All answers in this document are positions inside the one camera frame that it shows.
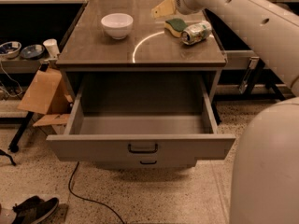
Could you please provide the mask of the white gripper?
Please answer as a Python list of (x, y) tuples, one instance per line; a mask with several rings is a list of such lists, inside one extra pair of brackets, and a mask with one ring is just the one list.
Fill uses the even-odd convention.
[(196, 13), (204, 7), (204, 0), (164, 0), (151, 10), (151, 16), (154, 19), (161, 18), (175, 14), (176, 10), (183, 15), (188, 15)]

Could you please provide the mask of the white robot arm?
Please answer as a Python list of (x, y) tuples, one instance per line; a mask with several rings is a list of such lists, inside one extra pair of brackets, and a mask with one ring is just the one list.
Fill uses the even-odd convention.
[[(299, 20), (267, 0), (164, 0), (151, 14), (218, 16), (263, 61), (268, 88), (299, 93)], [(239, 138), (232, 174), (230, 224), (299, 224), (299, 100), (267, 107)]]

